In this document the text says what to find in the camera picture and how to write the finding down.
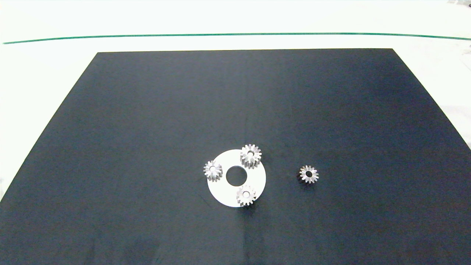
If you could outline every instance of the gear teeth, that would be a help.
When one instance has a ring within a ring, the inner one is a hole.
[[[237,191],[236,198],[240,206],[249,206],[257,199],[257,195],[251,186],[244,185]]]
[[[314,167],[312,166],[303,166],[300,171],[299,171],[299,178],[302,182],[305,182],[307,184],[311,184],[311,183],[314,183],[316,181],[318,181],[319,179],[319,173],[317,173],[317,170],[314,169]]]
[[[254,144],[245,145],[240,152],[240,162],[247,168],[258,166],[262,155],[260,151],[259,147]]]
[[[208,181],[216,182],[222,177],[222,166],[214,160],[208,161],[203,171]]]

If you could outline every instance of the spur gear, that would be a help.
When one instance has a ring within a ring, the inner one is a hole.
[[[254,144],[245,145],[240,152],[240,161],[245,167],[254,168],[258,166],[262,158],[260,151],[259,147]]]
[[[244,185],[239,188],[236,197],[240,206],[249,206],[256,199],[255,190],[248,185]]]
[[[222,177],[222,167],[216,161],[208,161],[204,165],[204,174],[210,181],[218,181]]]
[[[299,171],[299,174],[301,180],[309,184],[314,183],[319,179],[319,173],[317,173],[317,170],[312,166],[303,166],[301,171]]]

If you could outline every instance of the white disc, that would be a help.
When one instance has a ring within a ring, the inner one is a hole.
[[[265,188],[265,183],[267,181],[267,176],[265,174],[265,168],[260,162],[254,168],[246,168],[242,165],[240,161],[240,149],[228,150],[220,155],[218,155],[214,161],[219,163],[222,167],[222,177],[216,182],[208,180],[208,187],[211,191],[211,194],[218,200],[220,203],[229,206],[229,207],[241,207],[237,203],[236,194],[239,188],[243,185],[249,185],[255,191],[255,200],[260,197]],[[244,184],[240,186],[232,186],[227,182],[226,173],[227,171],[234,166],[241,167],[247,173],[247,180]]]

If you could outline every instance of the center hole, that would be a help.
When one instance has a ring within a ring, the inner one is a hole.
[[[240,186],[247,180],[247,172],[240,166],[231,167],[226,173],[226,179],[232,186]]]

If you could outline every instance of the gear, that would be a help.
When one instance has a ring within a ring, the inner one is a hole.
[[[204,174],[209,181],[218,181],[222,177],[222,167],[216,161],[208,161],[204,165]]]
[[[254,168],[258,166],[262,158],[260,151],[259,147],[254,144],[245,145],[240,152],[240,161],[245,167]]]
[[[299,171],[299,174],[301,180],[309,184],[314,183],[319,179],[319,173],[317,173],[317,170],[312,166],[303,166],[301,171]]]
[[[249,206],[256,199],[255,191],[248,185],[240,187],[236,196],[240,206]]]

